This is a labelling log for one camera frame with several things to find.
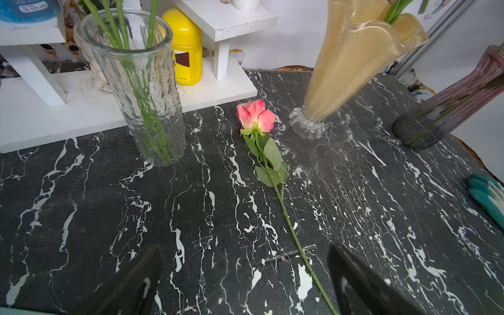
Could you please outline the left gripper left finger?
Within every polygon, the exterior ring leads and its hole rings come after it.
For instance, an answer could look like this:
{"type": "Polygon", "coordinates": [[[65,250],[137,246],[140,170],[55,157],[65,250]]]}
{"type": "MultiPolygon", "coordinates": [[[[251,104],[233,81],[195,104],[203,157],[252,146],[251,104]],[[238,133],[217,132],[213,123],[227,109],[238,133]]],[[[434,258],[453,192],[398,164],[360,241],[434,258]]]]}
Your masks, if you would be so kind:
{"type": "Polygon", "coordinates": [[[150,314],[164,259],[161,245],[147,245],[90,302],[91,314],[150,314]]]}

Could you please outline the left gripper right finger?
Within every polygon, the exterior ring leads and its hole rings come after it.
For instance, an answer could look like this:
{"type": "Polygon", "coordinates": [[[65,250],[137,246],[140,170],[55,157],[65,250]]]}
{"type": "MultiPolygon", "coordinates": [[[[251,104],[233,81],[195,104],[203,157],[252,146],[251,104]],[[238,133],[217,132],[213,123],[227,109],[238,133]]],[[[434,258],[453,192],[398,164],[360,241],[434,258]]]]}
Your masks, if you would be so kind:
{"type": "Polygon", "coordinates": [[[331,245],[327,262],[341,314],[421,314],[345,246],[331,245]]]}

